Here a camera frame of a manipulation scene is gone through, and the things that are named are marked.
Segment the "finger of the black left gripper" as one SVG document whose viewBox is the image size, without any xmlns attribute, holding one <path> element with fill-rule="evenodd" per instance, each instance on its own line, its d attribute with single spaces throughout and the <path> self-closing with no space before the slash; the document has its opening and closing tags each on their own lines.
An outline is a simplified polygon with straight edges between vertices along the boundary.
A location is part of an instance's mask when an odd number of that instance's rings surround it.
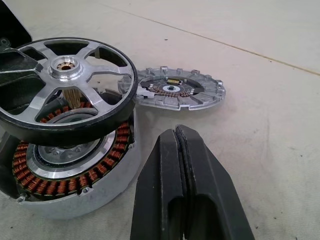
<svg viewBox="0 0 320 240">
<path fill-rule="evenodd" d="M 7 4 L 0 0 L 0 45 L 17 48 L 30 42 L 32 36 Z"/>
<path fill-rule="evenodd" d="M 0 108 L 21 113 L 46 85 L 40 79 L 43 66 L 10 47 L 0 47 Z"/>
</svg>

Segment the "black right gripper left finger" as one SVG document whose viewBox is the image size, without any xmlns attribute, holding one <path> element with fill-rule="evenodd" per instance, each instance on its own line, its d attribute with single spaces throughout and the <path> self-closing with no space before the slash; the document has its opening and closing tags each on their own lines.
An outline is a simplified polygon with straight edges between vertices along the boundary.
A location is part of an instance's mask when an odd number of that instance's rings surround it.
<svg viewBox="0 0 320 240">
<path fill-rule="evenodd" d="M 185 194 L 179 142 L 161 133 L 136 184 L 130 240 L 182 240 Z"/>
</svg>

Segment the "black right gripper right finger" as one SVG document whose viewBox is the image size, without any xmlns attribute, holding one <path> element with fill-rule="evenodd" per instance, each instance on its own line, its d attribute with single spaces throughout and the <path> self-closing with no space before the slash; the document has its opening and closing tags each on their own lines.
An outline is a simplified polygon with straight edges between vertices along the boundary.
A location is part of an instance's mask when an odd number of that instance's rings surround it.
<svg viewBox="0 0 320 240">
<path fill-rule="evenodd" d="M 177 125 L 188 211 L 187 240 L 255 240 L 234 183 L 200 134 Z"/>
</svg>

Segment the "silver spoked rotor black rim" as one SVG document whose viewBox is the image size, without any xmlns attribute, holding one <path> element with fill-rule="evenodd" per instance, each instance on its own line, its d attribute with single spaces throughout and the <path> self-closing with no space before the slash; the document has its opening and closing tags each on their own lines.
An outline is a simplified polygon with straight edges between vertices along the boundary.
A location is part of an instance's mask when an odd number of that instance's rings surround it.
<svg viewBox="0 0 320 240">
<path fill-rule="evenodd" d="M 0 48 L 12 48 L 0 45 Z M 109 134 L 133 112 L 137 70 L 121 51 L 106 43 L 75 37 L 36 40 L 17 51 L 38 61 L 45 86 L 22 112 L 0 107 L 0 127 L 19 140 L 45 146 L 75 145 Z M 99 93 L 94 76 L 130 80 L 118 102 Z"/>
</svg>

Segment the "round silver motor lid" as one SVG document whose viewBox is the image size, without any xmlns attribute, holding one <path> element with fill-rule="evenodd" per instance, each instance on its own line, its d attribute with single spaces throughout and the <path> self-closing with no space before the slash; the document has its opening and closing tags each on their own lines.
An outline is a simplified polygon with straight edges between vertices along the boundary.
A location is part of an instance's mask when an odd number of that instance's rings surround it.
<svg viewBox="0 0 320 240">
<path fill-rule="evenodd" d="M 137 72 L 136 101 L 139 105 L 166 110 L 204 110 L 226 96 L 224 83 L 199 70 L 146 68 Z"/>
</svg>

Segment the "grey round object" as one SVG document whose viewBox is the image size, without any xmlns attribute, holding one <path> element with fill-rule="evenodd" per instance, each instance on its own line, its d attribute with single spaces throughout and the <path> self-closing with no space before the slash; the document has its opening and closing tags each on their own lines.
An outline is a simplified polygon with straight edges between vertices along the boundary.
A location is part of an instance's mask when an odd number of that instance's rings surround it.
<svg viewBox="0 0 320 240">
<path fill-rule="evenodd" d="M 140 163 L 135 111 L 109 134 L 65 146 L 30 144 L 0 127 L 0 197 L 44 218 L 101 208 L 126 190 Z"/>
</svg>

